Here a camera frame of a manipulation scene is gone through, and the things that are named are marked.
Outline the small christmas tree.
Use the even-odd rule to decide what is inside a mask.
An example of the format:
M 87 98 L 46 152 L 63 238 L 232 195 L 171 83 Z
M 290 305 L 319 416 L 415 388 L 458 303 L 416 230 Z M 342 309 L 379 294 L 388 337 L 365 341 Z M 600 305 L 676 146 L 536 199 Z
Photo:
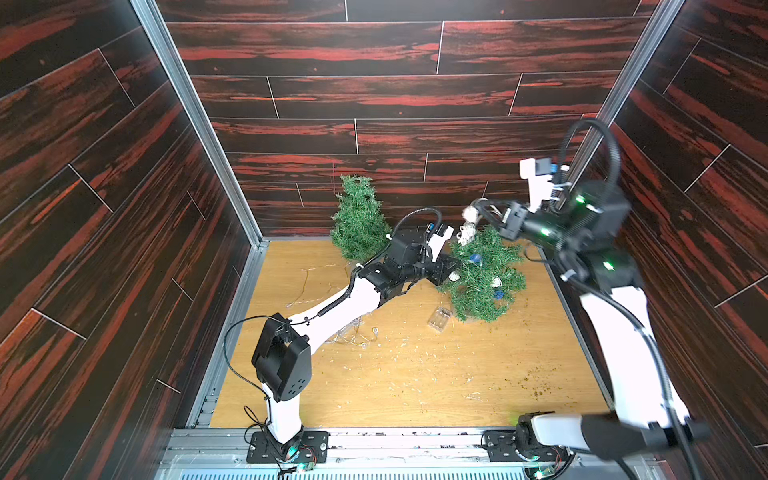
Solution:
M 346 260 L 365 263 L 387 245 L 391 227 L 371 178 L 352 175 L 340 179 L 343 191 L 337 196 L 331 241 Z

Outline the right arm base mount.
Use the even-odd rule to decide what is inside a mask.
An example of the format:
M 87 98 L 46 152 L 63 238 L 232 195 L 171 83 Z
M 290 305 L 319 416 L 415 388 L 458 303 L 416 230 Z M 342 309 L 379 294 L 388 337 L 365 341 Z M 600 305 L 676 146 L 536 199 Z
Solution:
M 481 435 L 480 446 L 491 462 L 525 464 L 544 463 L 559 465 L 570 458 L 567 449 L 518 440 L 515 430 L 486 430 Z

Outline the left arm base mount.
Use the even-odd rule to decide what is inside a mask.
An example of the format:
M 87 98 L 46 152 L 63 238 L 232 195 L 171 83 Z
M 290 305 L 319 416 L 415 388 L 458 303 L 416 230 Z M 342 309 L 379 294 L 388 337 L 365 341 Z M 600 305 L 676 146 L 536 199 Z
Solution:
M 330 434 L 301 430 L 286 443 L 279 443 L 269 431 L 254 431 L 249 440 L 247 464 L 322 464 L 327 460 Z

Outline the decorated christmas tree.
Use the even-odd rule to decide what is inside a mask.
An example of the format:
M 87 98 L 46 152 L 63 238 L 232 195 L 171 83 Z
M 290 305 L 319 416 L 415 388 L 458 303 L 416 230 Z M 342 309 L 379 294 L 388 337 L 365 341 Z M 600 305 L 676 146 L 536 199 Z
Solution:
M 458 261 L 439 290 L 450 297 L 451 309 L 462 322 L 494 322 L 527 288 L 517 268 L 522 247 L 506 244 L 491 226 L 480 229 L 467 245 L 454 242 L 450 255 Z

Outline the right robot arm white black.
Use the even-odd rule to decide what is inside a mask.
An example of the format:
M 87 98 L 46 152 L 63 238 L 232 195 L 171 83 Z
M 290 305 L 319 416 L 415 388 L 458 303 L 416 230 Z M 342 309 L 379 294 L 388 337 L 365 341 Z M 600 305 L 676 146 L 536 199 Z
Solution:
M 614 243 L 630 210 L 618 187 L 590 181 L 559 213 L 481 198 L 462 214 L 464 234 L 485 219 L 504 239 L 526 239 L 549 250 L 553 271 L 578 292 L 607 364 L 612 412 L 526 414 L 516 428 L 522 454 L 560 446 L 618 461 L 678 449 L 692 461 L 693 443 L 709 434 L 672 385 L 637 264 Z

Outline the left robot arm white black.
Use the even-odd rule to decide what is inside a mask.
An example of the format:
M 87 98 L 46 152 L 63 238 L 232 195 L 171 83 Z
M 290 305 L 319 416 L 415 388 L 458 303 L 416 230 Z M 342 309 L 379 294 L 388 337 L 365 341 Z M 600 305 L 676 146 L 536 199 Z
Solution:
M 457 268 L 442 252 L 454 228 L 408 228 L 390 235 L 382 252 L 351 272 L 348 286 L 289 318 L 275 314 L 262 329 L 252 365 L 267 396 L 267 431 L 287 450 L 303 433 L 300 394 L 312 377 L 312 356 L 352 321 L 405 294 L 421 280 L 441 285 Z

